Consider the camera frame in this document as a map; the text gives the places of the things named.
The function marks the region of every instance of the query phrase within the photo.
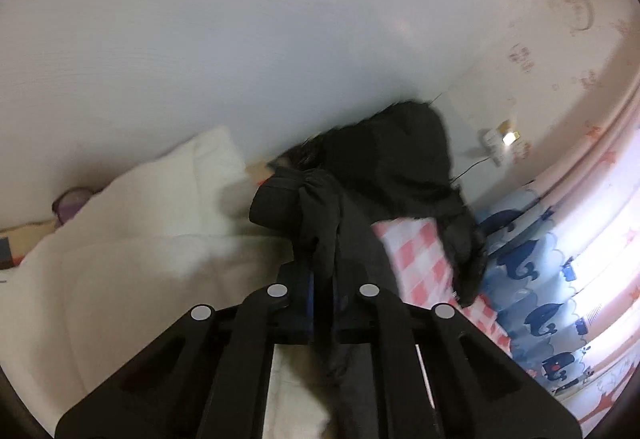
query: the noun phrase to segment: black cable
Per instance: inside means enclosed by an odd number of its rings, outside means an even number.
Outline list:
[[[460,179],[463,175],[465,175],[467,172],[469,172],[469,170],[471,170],[473,167],[475,167],[477,164],[483,163],[485,162],[487,159],[491,159],[491,156],[487,156],[487,158],[481,159],[480,161],[476,161],[473,165],[471,165],[469,168],[467,168],[462,174],[460,174],[458,177],[456,177],[455,179],[452,179],[451,182],[455,183],[458,179]]]

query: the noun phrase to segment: white blanket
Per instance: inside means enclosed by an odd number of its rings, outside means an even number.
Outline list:
[[[0,365],[60,417],[190,307],[235,305],[289,244],[247,219],[255,186],[224,129],[115,180],[26,257],[0,297]]]

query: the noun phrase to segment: black cloth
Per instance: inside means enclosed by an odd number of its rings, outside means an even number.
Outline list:
[[[314,282],[332,293],[336,268],[364,267],[367,281],[398,294],[396,278],[382,243],[367,218],[346,195],[331,174],[322,170],[299,172],[285,168],[263,183],[254,197],[249,218],[291,238],[294,255],[305,259],[314,272]],[[327,307],[316,312],[316,320],[331,320],[348,300],[329,298]],[[375,439],[378,413],[370,346],[338,345],[331,337],[314,337],[327,385],[335,403],[334,419],[338,437]]]
[[[429,105],[392,105],[295,146],[279,161],[297,170],[331,172],[369,223],[435,218],[458,301],[462,307],[473,303],[487,264],[484,235],[459,190],[450,186],[447,133]]]

